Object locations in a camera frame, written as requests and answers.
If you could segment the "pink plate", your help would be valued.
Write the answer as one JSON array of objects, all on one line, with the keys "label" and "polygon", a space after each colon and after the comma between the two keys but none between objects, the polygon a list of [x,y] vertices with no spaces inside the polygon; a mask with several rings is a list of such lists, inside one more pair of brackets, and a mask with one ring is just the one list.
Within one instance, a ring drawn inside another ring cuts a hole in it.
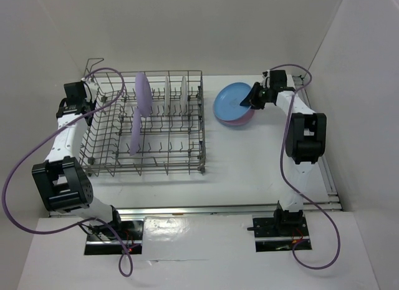
[{"label": "pink plate", "polygon": [[251,119],[253,118],[254,114],[255,114],[255,110],[250,109],[249,111],[246,112],[245,115],[243,115],[239,119],[225,121],[225,120],[221,120],[220,118],[218,118],[218,121],[220,123],[222,123],[223,125],[227,125],[227,126],[233,126],[233,127],[242,126],[242,125],[246,125],[248,122],[250,122]]}]

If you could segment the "small purple plate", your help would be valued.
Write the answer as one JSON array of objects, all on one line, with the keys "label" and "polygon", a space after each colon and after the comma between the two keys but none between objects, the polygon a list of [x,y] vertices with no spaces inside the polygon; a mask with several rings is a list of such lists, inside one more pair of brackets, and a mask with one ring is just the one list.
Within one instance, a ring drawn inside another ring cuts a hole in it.
[{"label": "small purple plate", "polygon": [[130,137],[130,156],[134,156],[139,150],[141,129],[141,113],[138,107],[133,109],[132,129]]}]

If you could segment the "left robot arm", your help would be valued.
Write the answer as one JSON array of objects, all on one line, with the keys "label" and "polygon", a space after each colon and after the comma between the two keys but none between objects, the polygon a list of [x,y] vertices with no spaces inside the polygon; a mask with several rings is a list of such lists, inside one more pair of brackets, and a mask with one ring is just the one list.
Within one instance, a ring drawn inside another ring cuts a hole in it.
[{"label": "left robot arm", "polygon": [[108,239],[117,239],[123,224],[115,207],[94,196],[92,184],[79,163],[80,147],[89,130],[96,101],[89,85],[82,81],[64,84],[66,97],[56,113],[57,128],[62,129],[43,163],[32,167],[32,177],[48,211],[101,219],[100,230]]}]

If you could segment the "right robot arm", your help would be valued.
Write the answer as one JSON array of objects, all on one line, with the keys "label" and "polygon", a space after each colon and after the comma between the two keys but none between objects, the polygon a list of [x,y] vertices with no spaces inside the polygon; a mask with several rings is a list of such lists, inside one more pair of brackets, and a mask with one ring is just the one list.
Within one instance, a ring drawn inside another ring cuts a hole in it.
[{"label": "right robot arm", "polygon": [[325,152],[327,117],[313,111],[289,86],[284,70],[273,69],[263,73],[262,82],[256,82],[245,99],[243,107],[260,110],[274,104],[286,115],[280,171],[286,187],[277,202],[272,228],[285,235],[294,227],[293,220],[303,216],[304,197],[309,175]]}]

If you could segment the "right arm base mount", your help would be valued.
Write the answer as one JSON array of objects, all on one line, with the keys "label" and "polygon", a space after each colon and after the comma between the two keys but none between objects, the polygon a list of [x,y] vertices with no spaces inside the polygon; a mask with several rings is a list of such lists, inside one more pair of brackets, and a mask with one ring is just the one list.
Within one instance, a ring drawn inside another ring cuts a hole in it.
[{"label": "right arm base mount", "polygon": [[256,252],[311,250],[312,244],[306,219],[296,227],[277,229],[273,218],[253,218],[252,226],[246,228],[254,235]]}]

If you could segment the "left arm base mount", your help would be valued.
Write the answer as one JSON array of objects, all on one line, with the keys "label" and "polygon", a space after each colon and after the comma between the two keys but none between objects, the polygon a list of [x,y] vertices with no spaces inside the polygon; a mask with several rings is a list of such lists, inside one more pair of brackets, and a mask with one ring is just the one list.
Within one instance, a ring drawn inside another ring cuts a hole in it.
[{"label": "left arm base mount", "polygon": [[[131,255],[142,254],[143,220],[122,221],[120,229],[115,231]],[[84,254],[86,256],[120,255],[124,253],[122,245],[113,233],[104,228],[96,230],[94,226],[82,225],[87,235]]]}]

